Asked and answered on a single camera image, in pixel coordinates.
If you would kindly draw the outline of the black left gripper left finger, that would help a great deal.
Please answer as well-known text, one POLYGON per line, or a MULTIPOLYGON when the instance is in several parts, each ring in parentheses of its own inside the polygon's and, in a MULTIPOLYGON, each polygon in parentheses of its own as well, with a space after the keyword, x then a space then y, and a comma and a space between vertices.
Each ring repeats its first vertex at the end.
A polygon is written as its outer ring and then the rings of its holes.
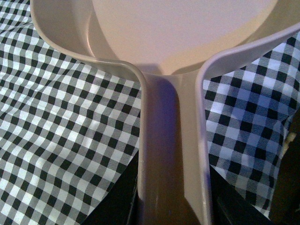
POLYGON ((106 197, 82 222, 83 225, 136 224, 138 157, 136 153, 106 197))

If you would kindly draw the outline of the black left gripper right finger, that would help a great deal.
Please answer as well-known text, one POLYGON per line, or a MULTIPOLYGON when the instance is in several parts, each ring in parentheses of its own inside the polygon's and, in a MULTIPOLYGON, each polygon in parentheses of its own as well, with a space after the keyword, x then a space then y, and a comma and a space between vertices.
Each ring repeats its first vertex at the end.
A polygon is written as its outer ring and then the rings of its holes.
POLYGON ((210 181, 214 224, 271 225, 273 224, 248 203, 212 166, 210 181))

